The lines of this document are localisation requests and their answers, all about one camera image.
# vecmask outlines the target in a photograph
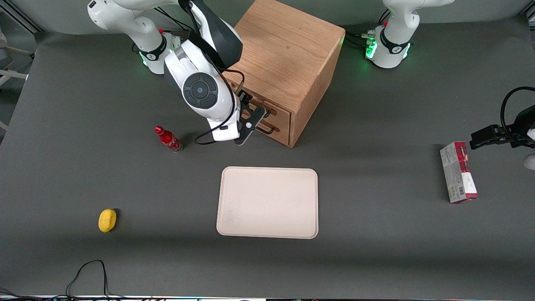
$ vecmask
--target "green led light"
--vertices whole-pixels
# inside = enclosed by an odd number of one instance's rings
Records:
[[[377,49],[377,42],[374,41],[371,43],[368,48],[366,49],[366,57],[373,58],[373,55],[375,54],[375,50]]]
[[[406,58],[407,54],[409,54],[409,48],[410,48],[410,43],[407,45],[407,49],[405,50],[405,54],[403,55],[403,58]]]
[[[147,66],[147,62],[145,62],[145,57],[141,54],[141,51],[139,52],[139,56],[143,59],[143,65]]]

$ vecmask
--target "yellow sponge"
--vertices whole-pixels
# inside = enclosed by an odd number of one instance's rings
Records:
[[[106,209],[101,212],[98,218],[98,228],[100,231],[106,233],[115,227],[117,221],[117,213],[113,209]]]

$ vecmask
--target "wooden cabinet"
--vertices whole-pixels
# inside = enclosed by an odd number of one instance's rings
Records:
[[[245,74],[253,103],[271,111],[260,128],[293,147],[331,84],[345,30],[275,0],[256,0],[235,29],[243,54],[232,69]]]

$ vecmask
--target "wall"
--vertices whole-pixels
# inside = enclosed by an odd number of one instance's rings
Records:
[[[236,24],[254,0],[205,0],[216,14],[231,25]],[[384,11],[380,0],[280,0],[299,10],[329,22],[346,25],[376,21]],[[444,7],[423,9],[419,13],[422,22],[490,21],[512,17],[530,0],[457,0]],[[89,0],[12,0],[28,16],[47,31],[69,34],[101,33],[87,16]],[[166,11],[175,18],[187,22],[188,17],[177,6],[167,6]],[[155,11],[144,16],[151,18],[158,27],[175,29],[174,23]]]

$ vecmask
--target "bottle cap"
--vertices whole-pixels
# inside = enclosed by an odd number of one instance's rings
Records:
[[[156,126],[156,127],[154,128],[154,131],[155,131],[158,135],[161,135],[161,134],[163,134],[163,133],[165,132],[164,128],[161,127],[161,126],[159,126],[159,125]]]

